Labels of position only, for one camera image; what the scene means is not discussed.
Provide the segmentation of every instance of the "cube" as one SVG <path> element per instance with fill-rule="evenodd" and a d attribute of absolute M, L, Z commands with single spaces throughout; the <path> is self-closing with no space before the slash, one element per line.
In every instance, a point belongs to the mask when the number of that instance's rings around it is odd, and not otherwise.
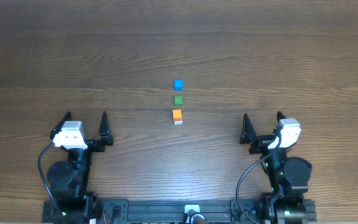
<path fill-rule="evenodd" d="M 182 96 L 175 96 L 175 100 L 173 101 L 175 106 L 183 106 L 183 97 Z"/>
<path fill-rule="evenodd" d="M 173 82 L 173 88 L 175 90 L 182 90 L 183 89 L 183 80 L 175 80 Z"/>
<path fill-rule="evenodd" d="M 181 110 L 173 110 L 172 115 L 173 115 L 173 122 L 175 124 L 182 124 L 183 123 L 183 120 L 182 120 L 182 117 L 181 117 Z"/>

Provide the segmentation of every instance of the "blue block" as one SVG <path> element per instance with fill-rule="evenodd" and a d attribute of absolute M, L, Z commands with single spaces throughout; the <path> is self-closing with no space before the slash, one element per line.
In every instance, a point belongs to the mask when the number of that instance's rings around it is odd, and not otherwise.
<path fill-rule="evenodd" d="M 183 89 L 183 80 L 175 80 L 173 82 L 173 88 L 175 90 L 182 90 Z"/>

